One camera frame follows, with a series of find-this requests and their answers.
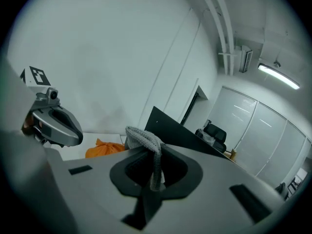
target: black rectangular strip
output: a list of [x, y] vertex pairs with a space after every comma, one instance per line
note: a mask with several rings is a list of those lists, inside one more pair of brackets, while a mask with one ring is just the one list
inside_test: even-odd
[[80, 167], [68, 169], [68, 171], [71, 175], [75, 175], [75, 174], [80, 174], [80, 173], [86, 172], [86, 171], [91, 170], [91, 169], [92, 169], [92, 167], [87, 165], [87, 166], [80, 166]]
[[245, 185], [234, 185], [230, 187], [230, 190], [255, 223], [271, 213]]

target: orange plastic bag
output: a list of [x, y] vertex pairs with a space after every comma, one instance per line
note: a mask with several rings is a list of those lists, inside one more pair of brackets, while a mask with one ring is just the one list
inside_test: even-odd
[[87, 150], [86, 158], [93, 158], [125, 151], [125, 147], [123, 145], [111, 142], [102, 142], [99, 139], [97, 139], [96, 145], [96, 147], [89, 148]]

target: light fixture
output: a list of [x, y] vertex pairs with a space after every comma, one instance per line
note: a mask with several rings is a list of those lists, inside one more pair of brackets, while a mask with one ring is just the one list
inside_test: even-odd
[[291, 86], [293, 89], [299, 89], [299, 84], [295, 81], [293, 81], [292, 79], [290, 79], [289, 77], [287, 77], [286, 75], [278, 72], [276, 69], [271, 68], [267, 65], [264, 65], [263, 63], [260, 63], [258, 66], [258, 69], [271, 75], [274, 76], [275, 78], [281, 80], [282, 82], [286, 83], [287, 85]]

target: air conditioner unit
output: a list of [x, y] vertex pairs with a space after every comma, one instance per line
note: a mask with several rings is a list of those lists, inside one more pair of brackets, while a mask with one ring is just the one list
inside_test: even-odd
[[248, 71], [250, 62], [252, 60], [253, 51], [245, 46], [235, 46], [234, 54], [234, 70], [245, 73]]

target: ceiling pipe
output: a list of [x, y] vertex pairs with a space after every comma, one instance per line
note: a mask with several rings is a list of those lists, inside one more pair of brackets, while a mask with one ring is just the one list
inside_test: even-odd
[[228, 43], [230, 47], [230, 76], [234, 73], [234, 37], [233, 37], [233, 30], [231, 25], [231, 19], [229, 15], [229, 11], [226, 7], [225, 0], [217, 0], [219, 3], [219, 6], [221, 8], [221, 12], [225, 21], [226, 30], [228, 33]]
[[[220, 41], [221, 41], [222, 52], [225, 54], [225, 53], [227, 53], [227, 49], [226, 49], [226, 42], [225, 42], [224, 32], [222, 29], [220, 18], [218, 16], [218, 13], [215, 9], [213, 2], [211, 0], [205, 0], [205, 2], [207, 3], [208, 8], [209, 8], [209, 10], [213, 16], [214, 23], [215, 23], [216, 28], [218, 30]], [[224, 72], [227, 75], [228, 74], [228, 58], [227, 58], [227, 55], [223, 55], [223, 62], [224, 62]]]

